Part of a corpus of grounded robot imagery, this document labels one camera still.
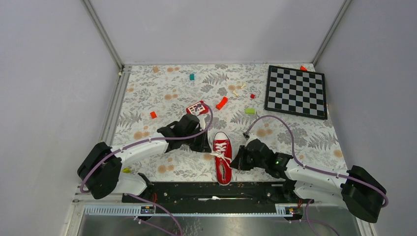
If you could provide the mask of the red canvas sneaker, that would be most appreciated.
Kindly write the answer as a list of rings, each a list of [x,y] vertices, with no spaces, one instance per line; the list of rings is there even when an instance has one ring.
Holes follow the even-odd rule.
[[[232,180],[232,145],[224,132],[215,133],[212,141],[212,156],[215,160],[216,179],[220,185],[228,185]]]

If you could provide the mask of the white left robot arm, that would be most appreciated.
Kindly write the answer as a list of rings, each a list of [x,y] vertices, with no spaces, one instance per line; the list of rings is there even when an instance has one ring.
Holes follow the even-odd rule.
[[[143,174],[126,174],[122,170],[131,164],[155,155],[171,152],[182,145],[200,153],[209,153],[205,116],[185,114],[148,138],[124,146],[111,147],[105,142],[97,143],[77,170],[82,181],[81,192],[88,192],[95,199],[112,193],[130,193],[140,202],[152,197],[152,188]]]

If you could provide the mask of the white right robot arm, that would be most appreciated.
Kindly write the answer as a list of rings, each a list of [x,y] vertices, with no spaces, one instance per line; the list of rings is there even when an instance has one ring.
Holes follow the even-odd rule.
[[[284,179],[281,195],[290,203],[313,200],[337,205],[369,223],[377,222],[387,192],[362,167],[327,175],[298,164],[292,155],[272,151],[258,139],[240,146],[230,166],[241,171],[261,168],[274,178]]]

